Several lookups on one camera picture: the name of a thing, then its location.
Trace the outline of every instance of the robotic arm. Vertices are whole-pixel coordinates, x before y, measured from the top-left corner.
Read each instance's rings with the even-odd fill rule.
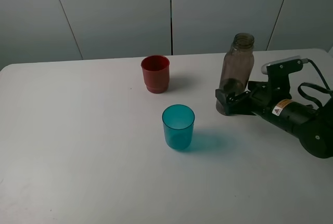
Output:
[[[298,91],[302,97],[313,101],[312,105],[291,100],[289,74],[301,71],[303,64],[310,62],[321,76],[326,89],[311,83],[302,83]],[[235,96],[225,94],[222,89],[215,91],[216,98],[224,107],[226,115],[259,115],[297,137],[303,147],[319,158],[333,156],[333,92],[329,89],[318,67],[312,60],[300,56],[265,64],[261,71],[268,75],[268,82],[250,81],[248,91]],[[301,86],[311,87],[330,94],[331,99],[322,106],[321,102],[303,92]]]

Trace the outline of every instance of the blue cup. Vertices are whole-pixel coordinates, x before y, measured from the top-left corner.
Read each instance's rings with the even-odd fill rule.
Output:
[[[175,150],[186,149],[192,140],[194,112],[182,104],[165,109],[162,114],[165,141]]]

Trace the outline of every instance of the cable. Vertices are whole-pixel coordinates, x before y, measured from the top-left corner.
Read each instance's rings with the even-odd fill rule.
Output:
[[[317,73],[319,74],[319,76],[321,77],[326,89],[328,90],[328,93],[330,94],[331,97],[333,97],[333,91],[331,91],[331,89],[329,88],[324,76],[322,75],[321,71],[319,70],[318,66],[311,60],[308,59],[309,63],[311,63],[311,65],[314,67],[314,69],[316,69]]]

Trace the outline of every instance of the yellow warning sticker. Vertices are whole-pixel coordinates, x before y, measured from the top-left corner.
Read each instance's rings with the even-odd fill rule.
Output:
[[[290,104],[292,102],[293,101],[290,99],[281,100],[276,106],[274,106],[272,113],[276,116],[280,116],[284,107],[286,107],[288,104]]]

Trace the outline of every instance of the clear plastic bottle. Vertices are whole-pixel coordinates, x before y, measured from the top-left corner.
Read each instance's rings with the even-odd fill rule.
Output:
[[[239,33],[235,36],[223,61],[219,89],[225,94],[238,95],[245,91],[254,65],[253,44],[254,37],[251,34]],[[216,109],[226,115],[219,101],[216,101]]]

